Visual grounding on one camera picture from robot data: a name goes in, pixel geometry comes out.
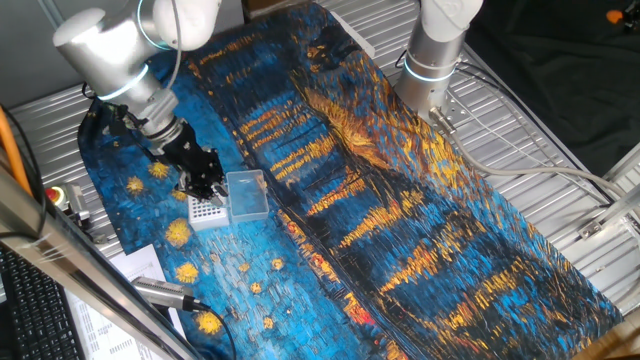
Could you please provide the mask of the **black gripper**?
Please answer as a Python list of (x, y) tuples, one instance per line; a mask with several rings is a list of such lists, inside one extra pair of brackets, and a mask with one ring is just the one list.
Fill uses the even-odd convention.
[(194, 129), (182, 119), (175, 119), (160, 146), (161, 158), (180, 173), (176, 189), (191, 197), (227, 204), (224, 171), (215, 149), (203, 149)]

